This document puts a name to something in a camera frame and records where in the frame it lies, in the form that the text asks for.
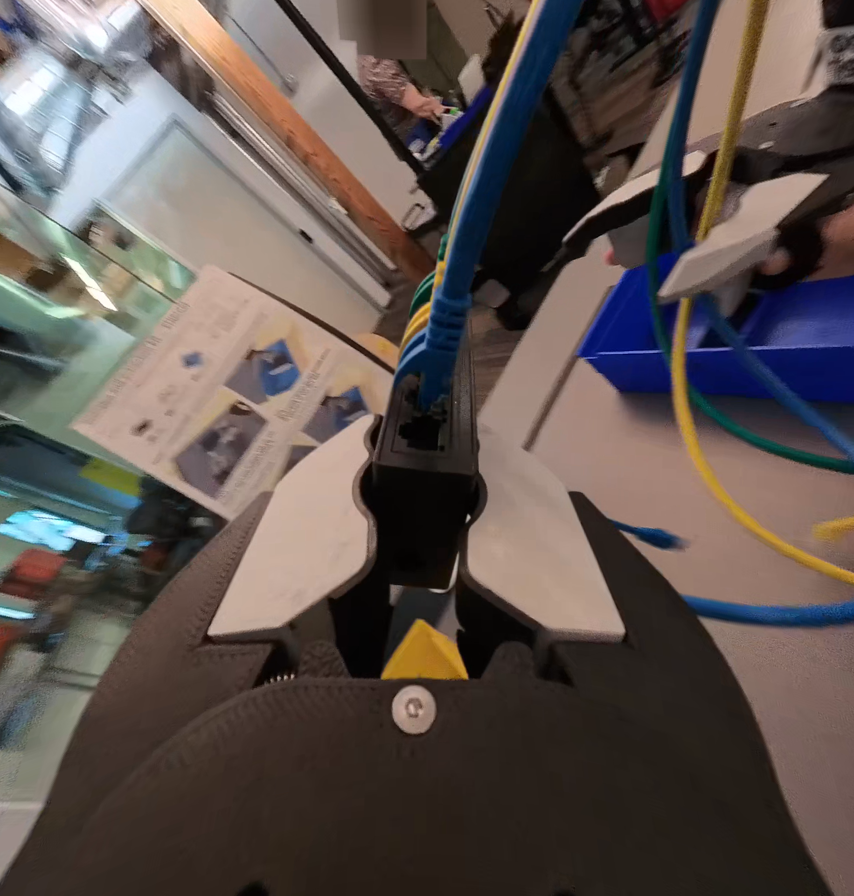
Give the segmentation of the large black bin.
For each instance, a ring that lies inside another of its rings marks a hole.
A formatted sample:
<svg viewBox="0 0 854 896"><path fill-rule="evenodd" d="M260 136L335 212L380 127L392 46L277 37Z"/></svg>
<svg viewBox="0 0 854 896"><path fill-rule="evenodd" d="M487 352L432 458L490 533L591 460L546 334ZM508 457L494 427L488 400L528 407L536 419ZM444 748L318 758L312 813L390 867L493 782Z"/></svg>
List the large black bin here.
<svg viewBox="0 0 854 896"><path fill-rule="evenodd" d="M525 330L533 311L522 297L543 282L568 232L600 195L576 131L548 80L523 137L474 276L473 291L495 281L507 291L500 324Z"/></svg>

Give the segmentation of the black ethernet switch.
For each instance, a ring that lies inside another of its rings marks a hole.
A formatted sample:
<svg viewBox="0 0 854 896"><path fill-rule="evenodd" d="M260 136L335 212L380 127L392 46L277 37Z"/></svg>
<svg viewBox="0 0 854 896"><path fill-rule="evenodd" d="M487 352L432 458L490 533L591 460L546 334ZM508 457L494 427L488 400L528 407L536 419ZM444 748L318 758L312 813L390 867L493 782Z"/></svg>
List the black ethernet switch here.
<svg viewBox="0 0 854 896"><path fill-rule="evenodd" d="M418 407L419 379L394 385L362 483L376 520L376 564L390 584L447 591L479 495L479 438L470 325L450 392Z"/></svg>

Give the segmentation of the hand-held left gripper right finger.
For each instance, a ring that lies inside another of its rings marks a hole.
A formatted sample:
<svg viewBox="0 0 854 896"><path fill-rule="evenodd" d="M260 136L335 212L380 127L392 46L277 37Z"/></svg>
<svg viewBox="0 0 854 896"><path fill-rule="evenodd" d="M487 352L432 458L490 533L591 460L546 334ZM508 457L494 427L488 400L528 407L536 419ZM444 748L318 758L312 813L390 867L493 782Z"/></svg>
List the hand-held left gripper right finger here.
<svg viewBox="0 0 854 896"><path fill-rule="evenodd" d="M563 483L478 426L479 501L459 580L545 644L620 644L625 624Z"/></svg>

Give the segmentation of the person's right hand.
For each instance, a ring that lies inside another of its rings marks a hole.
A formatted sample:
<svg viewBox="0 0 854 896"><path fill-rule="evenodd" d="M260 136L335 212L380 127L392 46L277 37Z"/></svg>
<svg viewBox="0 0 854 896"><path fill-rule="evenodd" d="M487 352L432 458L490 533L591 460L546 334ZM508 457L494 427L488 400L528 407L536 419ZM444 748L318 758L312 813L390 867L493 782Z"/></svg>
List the person's right hand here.
<svg viewBox="0 0 854 896"><path fill-rule="evenodd" d="M854 204L816 222L823 251L805 280L819 281L854 276Z"/></svg>

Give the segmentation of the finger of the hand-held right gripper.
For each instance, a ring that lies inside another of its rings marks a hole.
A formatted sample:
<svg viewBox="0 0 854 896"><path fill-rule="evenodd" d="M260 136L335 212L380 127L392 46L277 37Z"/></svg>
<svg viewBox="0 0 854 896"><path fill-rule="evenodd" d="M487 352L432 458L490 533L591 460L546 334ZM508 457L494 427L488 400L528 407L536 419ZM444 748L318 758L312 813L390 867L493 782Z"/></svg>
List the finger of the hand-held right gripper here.
<svg viewBox="0 0 854 896"><path fill-rule="evenodd" d="M689 228L699 218L699 196L712 174L712 153L689 152L683 161L683 184ZM660 167L627 181L594 209L587 212L564 237L559 263L567 265L586 256L591 245L605 236L611 244L614 263L633 270L645 264L649 215L653 193L660 179Z"/></svg>
<svg viewBox="0 0 854 896"><path fill-rule="evenodd" d="M763 275L758 288L781 288L808 277L824 252L817 221L830 179L824 173L794 173L748 187L730 217L680 254L657 291L658 300L670 305L707 295L721 313L733 315L761 265L779 249L788 254L788 267Z"/></svg>

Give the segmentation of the printed instruction sheet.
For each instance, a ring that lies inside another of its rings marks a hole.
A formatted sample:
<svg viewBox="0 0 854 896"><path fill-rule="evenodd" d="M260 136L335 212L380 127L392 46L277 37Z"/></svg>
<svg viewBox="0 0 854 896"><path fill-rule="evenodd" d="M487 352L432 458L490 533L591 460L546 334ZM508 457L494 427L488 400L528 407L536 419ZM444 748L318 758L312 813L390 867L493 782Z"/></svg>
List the printed instruction sheet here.
<svg viewBox="0 0 854 896"><path fill-rule="evenodd" d="M341 330L209 265L71 427L229 521L384 412L394 375Z"/></svg>

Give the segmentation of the yellow plastic bin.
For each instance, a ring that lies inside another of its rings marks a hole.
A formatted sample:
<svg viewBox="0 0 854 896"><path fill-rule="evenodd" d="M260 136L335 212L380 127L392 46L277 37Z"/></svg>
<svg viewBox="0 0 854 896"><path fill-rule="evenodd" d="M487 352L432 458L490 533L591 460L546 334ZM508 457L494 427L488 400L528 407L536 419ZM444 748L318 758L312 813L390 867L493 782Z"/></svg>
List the yellow plastic bin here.
<svg viewBox="0 0 854 896"><path fill-rule="evenodd" d="M384 666L382 680L467 680L468 671L454 641L416 619Z"/></svg>

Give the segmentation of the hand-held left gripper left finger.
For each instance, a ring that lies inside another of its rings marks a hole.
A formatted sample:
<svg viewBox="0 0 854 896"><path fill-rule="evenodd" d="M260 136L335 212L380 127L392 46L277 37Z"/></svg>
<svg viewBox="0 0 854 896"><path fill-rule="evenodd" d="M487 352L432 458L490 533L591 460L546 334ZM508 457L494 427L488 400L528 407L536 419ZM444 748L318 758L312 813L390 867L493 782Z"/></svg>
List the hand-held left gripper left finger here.
<svg viewBox="0 0 854 896"><path fill-rule="evenodd" d="M377 416L360 417L280 480L209 624L211 640L280 635L370 572L376 522L361 481L378 428Z"/></svg>

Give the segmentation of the blue plastic bin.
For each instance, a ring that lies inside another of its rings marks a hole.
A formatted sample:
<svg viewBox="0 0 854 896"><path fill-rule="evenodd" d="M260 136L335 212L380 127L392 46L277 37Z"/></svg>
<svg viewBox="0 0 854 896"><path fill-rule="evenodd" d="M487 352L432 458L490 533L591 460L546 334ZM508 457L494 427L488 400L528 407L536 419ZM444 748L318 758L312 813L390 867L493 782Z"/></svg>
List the blue plastic bin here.
<svg viewBox="0 0 854 896"><path fill-rule="evenodd" d="M794 393L810 402L854 404L854 277L802 282L748 297L746 305L738 332ZM614 285L577 353L620 392L669 391L644 266ZM705 395L769 397L700 309L689 326L687 373Z"/></svg>

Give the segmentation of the wooden beam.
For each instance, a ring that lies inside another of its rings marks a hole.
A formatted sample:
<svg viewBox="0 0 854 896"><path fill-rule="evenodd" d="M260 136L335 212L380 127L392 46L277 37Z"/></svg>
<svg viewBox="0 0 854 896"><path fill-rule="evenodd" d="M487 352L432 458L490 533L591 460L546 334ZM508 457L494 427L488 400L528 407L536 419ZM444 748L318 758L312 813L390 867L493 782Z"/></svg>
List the wooden beam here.
<svg viewBox="0 0 854 896"><path fill-rule="evenodd" d="M422 246L404 232L201 3L142 1L141 5L219 84L236 94L409 280L418 281L429 273L432 260Z"/></svg>

